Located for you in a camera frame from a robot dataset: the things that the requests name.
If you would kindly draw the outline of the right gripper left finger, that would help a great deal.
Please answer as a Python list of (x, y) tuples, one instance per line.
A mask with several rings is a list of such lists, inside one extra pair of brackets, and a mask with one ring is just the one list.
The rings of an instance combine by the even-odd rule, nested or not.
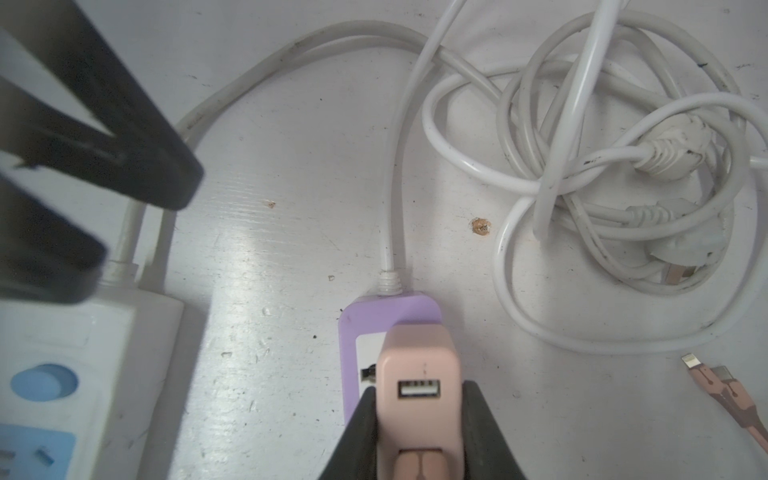
[(376, 389), (363, 393), (319, 480), (377, 479)]

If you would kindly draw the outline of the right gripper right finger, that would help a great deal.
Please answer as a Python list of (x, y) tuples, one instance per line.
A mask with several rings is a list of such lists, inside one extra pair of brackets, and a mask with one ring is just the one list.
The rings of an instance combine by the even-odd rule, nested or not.
[(526, 480), (475, 381), (462, 385), (462, 437), (466, 480)]

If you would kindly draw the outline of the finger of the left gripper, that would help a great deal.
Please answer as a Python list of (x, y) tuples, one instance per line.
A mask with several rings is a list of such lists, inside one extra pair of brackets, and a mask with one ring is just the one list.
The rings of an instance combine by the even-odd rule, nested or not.
[(1, 178), (1, 298), (76, 304), (97, 288), (107, 249)]
[(1, 81), (1, 149), (167, 210), (204, 169), (74, 1), (4, 1), (1, 28), (103, 125), (97, 130)]

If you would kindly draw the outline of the pink charger plug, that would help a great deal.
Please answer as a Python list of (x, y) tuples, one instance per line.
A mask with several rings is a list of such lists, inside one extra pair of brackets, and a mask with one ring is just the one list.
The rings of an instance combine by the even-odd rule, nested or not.
[(447, 328), (402, 322), (376, 363), (377, 477), (393, 479), (408, 452), (438, 454), (448, 479), (464, 476), (462, 370)]

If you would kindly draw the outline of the purple power strip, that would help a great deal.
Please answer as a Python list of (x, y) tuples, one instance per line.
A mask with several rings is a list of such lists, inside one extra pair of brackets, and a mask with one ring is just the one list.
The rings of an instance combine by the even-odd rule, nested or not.
[(417, 292), (399, 296), (360, 297), (338, 320), (344, 422), (347, 423), (366, 388), (364, 369), (379, 358), (386, 333), (402, 322), (441, 323), (442, 312), (431, 297)]

